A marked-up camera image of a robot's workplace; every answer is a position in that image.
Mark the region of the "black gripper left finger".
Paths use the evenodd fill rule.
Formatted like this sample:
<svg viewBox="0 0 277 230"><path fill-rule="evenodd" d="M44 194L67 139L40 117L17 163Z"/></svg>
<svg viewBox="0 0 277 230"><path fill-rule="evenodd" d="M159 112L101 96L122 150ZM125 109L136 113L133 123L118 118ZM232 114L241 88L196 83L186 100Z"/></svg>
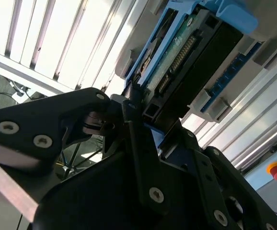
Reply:
<svg viewBox="0 0 277 230"><path fill-rule="evenodd" d="M33 222L43 198L64 182L53 171L62 151L92 135L104 138L102 161L125 155L140 205L167 214L161 163L135 88L111 97L88 88L0 109L0 192Z"/></svg>

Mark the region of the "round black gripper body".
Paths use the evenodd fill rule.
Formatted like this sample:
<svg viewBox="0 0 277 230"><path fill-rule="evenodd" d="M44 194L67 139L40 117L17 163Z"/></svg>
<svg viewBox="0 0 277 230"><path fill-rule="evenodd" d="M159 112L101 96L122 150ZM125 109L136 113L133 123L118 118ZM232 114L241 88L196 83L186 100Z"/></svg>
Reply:
<svg viewBox="0 0 277 230"><path fill-rule="evenodd" d="M41 201L34 230L213 230L197 184L184 169L162 162L168 213L154 214L138 201L123 153L55 186Z"/></svg>

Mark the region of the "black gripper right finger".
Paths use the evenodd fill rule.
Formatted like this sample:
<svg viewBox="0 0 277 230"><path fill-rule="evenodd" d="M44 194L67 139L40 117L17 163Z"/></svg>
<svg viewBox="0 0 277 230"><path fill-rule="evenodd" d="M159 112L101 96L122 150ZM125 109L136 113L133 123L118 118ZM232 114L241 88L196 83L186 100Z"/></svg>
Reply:
<svg viewBox="0 0 277 230"><path fill-rule="evenodd" d="M202 150L195 135L175 123L198 183L203 230L277 230L277 215L215 147Z"/></svg>

